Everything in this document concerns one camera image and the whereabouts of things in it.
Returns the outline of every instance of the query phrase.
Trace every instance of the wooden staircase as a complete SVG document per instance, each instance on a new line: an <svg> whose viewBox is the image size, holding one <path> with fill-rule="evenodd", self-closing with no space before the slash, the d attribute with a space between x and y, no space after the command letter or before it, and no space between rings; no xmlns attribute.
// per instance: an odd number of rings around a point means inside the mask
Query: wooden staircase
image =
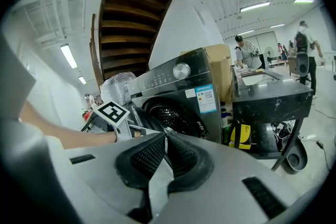
<svg viewBox="0 0 336 224"><path fill-rule="evenodd" d="M121 72L139 76L172 0L102 0L99 56L103 80Z"/></svg>

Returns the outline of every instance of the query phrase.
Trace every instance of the man in white shirt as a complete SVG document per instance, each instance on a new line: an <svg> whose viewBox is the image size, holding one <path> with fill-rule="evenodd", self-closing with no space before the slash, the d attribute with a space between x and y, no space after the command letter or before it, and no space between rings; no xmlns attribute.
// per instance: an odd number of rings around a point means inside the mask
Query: man in white shirt
<svg viewBox="0 0 336 224"><path fill-rule="evenodd" d="M314 50L314 47L316 47L317 51L319 52L319 57L322 58L323 54L321 51L321 46L318 43L318 41L315 38L313 38L313 36L311 35L308 25L306 24L304 20L300 22L300 27L298 29L298 32L300 32L301 34L304 34L307 37L307 41L308 41L307 54L309 57L308 72L310 74L311 88L313 90L313 99L315 99L316 98L316 62L312 54L312 51ZM307 76L300 77L300 83L306 84L306 80L307 80Z"/></svg>

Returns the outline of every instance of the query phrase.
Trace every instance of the backpack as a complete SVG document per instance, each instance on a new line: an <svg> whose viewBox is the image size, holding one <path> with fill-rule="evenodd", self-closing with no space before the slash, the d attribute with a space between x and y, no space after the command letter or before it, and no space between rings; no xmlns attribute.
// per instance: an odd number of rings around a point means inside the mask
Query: backpack
<svg viewBox="0 0 336 224"><path fill-rule="evenodd" d="M297 46L297 52L302 52L304 54L308 51L308 39L306 35L298 32L295 36L295 43Z"/></svg>

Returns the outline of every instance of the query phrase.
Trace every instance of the black metal table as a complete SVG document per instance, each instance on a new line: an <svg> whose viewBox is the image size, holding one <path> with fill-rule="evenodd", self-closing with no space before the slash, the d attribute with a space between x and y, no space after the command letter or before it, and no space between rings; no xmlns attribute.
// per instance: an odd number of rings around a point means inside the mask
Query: black metal table
<svg viewBox="0 0 336 224"><path fill-rule="evenodd" d="M262 148L262 150L247 152L255 158L277 159L272 167L272 170L276 170L294 145L303 119L309 116L312 90L298 81L286 78L278 73L269 70L263 70L263 73L271 76L271 79L249 86L245 85L242 77L254 76L255 73L246 74L239 78L233 76L234 122L232 128L236 128L234 146L239 148L241 124L251 125L251 129L253 129L253 126L259 126L260 130L251 135L255 136L254 139L257 140L257 144L261 144L259 149ZM271 136L267 135L263 128L267 123L290 120L295 120L295 124L287 145L280 152L277 148L274 149L276 143L273 133Z"/></svg>

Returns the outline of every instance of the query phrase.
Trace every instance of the energy label sticker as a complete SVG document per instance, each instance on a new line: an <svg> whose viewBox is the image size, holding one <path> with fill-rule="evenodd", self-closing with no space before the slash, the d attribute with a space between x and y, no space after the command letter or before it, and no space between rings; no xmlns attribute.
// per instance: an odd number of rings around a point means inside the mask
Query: energy label sticker
<svg viewBox="0 0 336 224"><path fill-rule="evenodd" d="M216 101L212 84L195 88L200 113L216 111Z"/></svg>

